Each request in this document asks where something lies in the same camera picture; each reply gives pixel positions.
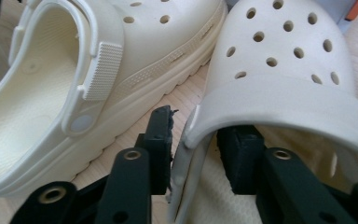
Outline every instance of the textured strap patch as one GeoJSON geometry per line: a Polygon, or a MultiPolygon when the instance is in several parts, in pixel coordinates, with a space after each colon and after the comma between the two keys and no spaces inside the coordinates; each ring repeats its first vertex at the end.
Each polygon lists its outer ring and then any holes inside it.
{"type": "Polygon", "coordinates": [[[123,48],[119,45],[102,43],[98,54],[98,63],[91,83],[85,95],[86,101],[105,100],[112,90],[123,48]]]}

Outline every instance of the orange object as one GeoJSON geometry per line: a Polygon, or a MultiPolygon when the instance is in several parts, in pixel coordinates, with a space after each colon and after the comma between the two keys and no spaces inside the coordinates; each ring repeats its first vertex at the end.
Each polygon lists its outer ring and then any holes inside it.
{"type": "Polygon", "coordinates": [[[358,0],[353,4],[351,11],[348,13],[347,17],[345,18],[347,21],[353,21],[358,16],[358,0]]]}

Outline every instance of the shoe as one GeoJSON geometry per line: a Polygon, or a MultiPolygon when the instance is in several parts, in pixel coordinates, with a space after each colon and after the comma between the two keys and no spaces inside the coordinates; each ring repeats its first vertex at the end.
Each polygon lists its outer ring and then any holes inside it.
{"type": "Polygon", "coordinates": [[[350,54],[314,1],[242,0],[231,9],[175,153],[170,222],[261,223],[255,196],[232,193],[219,161],[214,135],[237,125],[294,151],[325,184],[348,192],[358,182],[350,54]]]}
{"type": "Polygon", "coordinates": [[[0,83],[0,196],[71,180],[207,63],[223,0],[28,1],[0,83]]]}

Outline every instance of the metal ring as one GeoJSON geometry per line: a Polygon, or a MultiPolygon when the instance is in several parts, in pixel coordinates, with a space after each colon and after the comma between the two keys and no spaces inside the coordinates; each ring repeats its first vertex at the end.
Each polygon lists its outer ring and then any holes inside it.
{"type": "Polygon", "coordinates": [[[142,156],[142,154],[139,151],[133,150],[133,151],[129,151],[126,154],[124,154],[124,159],[133,161],[133,160],[140,158],[141,156],[142,156]]]}
{"type": "Polygon", "coordinates": [[[66,194],[66,189],[61,186],[54,186],[43,191],[39,196],[40,203],[56,203],[66,194]]]}
{"type": "Polygon", "coordinates": [[[278,159],[285,160],[285,161],[292,159],[292,155],[282,150],[274,151],[274,156],[278,159]]]}

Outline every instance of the light wood surface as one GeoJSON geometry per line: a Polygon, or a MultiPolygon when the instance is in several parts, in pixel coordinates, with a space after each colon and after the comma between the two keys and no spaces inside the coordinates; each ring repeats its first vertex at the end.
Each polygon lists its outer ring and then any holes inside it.
{"type": "MultiPolygon", "coordinates": [[[[0,16],[0,79],[5,75],[8,69],[7,57],[10,39],[13,28],[20,18],[22,9],[23,4],[20,4],[15,0],[3,1],[0,16]]],[[[358,18],[352,22],[351,28],[345,36],[351,51],[358,96],[358,18]]],[[[195,76],[190,77],[184,84],[178,86],[169,95],[164,96],[154,107],[171,105],[172,109],[179,109],[179,112],[174,116],[175,124],[173,128],[172,148],[176,148],[187,116],[194,108],[195,104],[201,99],[207,69],[207,65],[201,67],[195,76]]],[[[119,136],[115,143],[107,148],[100,158],[93,161],[85,171],[77,176],[74,183],[79,188],[83,188],[95,180],[107,175],[110,172],[115,155],[121,149],[132,147],[138,133],[145,132],[149,116],[150,111],[125,133],[119,136]]],[[[8,223],[23,200],[23,198],[0,198],[0,223],[8,223]]],[[[164,197],[153,197],[153,223],[165,223],[163,215],[165,212],[166,203],[164,197]]]]}

